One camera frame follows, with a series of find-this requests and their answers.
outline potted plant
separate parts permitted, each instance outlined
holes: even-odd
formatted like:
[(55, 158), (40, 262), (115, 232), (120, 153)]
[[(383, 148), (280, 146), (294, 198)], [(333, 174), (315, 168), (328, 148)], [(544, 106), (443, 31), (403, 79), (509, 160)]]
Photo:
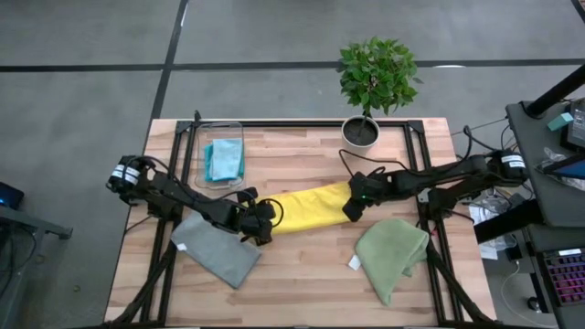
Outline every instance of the potted plant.
[(414, 75), (417, 66), (414, 55), (397, 40), (379, 40), (372, 37), (362, 44), (350, 44), (341, 49), (341, 93), (347, 103), (361, 106), (361, 115), (347, 119), (341, 131), (347, 143), (358, 149), (368, 149), (376, 143), (379, 127), (372, 118), (371, 109), (389, 109), (412, 102), (417, 91), (410, 81), (422, 83)]

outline yellow cloth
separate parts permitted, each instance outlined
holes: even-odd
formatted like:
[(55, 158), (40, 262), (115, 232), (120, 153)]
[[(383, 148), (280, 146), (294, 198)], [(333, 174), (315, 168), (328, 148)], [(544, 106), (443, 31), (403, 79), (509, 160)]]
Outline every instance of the yellow cloth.
[[(293, 233), (348, 222), (349, 218), (342, 207), (350, 196), (348, 183), (266, 196), (279, 201), (284, 208), (284, 218), (279, 226), (272, 229), (272, 234)], [(281, 217), (281, 208), (275, 204), (273, 207), (276, 212), (276, 217), (272, 220), (274, 225)]]

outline blue cloth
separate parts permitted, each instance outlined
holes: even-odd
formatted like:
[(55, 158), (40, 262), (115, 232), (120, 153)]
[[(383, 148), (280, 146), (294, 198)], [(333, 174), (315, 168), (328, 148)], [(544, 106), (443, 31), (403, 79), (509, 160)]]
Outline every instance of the blue cloth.
[(240, 138), (213, 140), (205, 146), (205, 180), (220, 182), (244, 176), (244, 148)]

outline white label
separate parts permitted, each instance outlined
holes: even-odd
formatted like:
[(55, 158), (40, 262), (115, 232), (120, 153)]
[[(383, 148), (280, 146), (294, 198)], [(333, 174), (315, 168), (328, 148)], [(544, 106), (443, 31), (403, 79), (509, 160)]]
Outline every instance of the white label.
[(520, 161), (524, 162), (524, 159), (520, 155), (509, 155), (502, 157), (502, 162), (510, 162), (510, 161)]
[(560, 250), (558, 254), (560, 256), (577, 255), (581, 254), (581, 249)]
[(514, 162), (511, 162), (511, 163), (509, 163), (508, 165), (509, 165), (511, 168), (517, 168), (517, 167), (526, 168), (526, 167), (524, 166), (524, 163), (523, 163), (523, 162), (520, 162), (520, 161), (514, 161)]
[[(122, 172), (119, 170), (114, 170), (112, 176), (122, 178)], [(124, 180), (136, 185), (138, 183), (138, 178), (134, 177), (133, 175), (125, 175)]]
[[(118, 171), (123, 172), (124, 166), (122, 164), (118, 164), (118, 165), (116, 165), (114, 170), (118, 170)], [(127, 175), (130, 174), (130, 175), (133, 175), (134, 177), (138, 177), (140, 175), (140, 172), (134, 168), (126, 167), (126, 174)]]
[(351, 258), (351, 260), (349, 261), (347, 266), (354, 269), (354, 271), (357, 271), (359, 269), (359, 267), (362, 266), (362, 262), (359, 261), (359, 258), (357, 257), (357, 255), (354, 255), (354, 257)]

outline keyboard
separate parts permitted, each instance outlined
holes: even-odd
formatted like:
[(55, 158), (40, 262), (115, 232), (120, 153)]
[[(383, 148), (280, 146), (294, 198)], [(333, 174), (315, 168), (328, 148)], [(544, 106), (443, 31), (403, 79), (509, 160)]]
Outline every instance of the keyboard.
[(544, 252), (543, 259), (558, 306), (585, 304), (585, 248)]

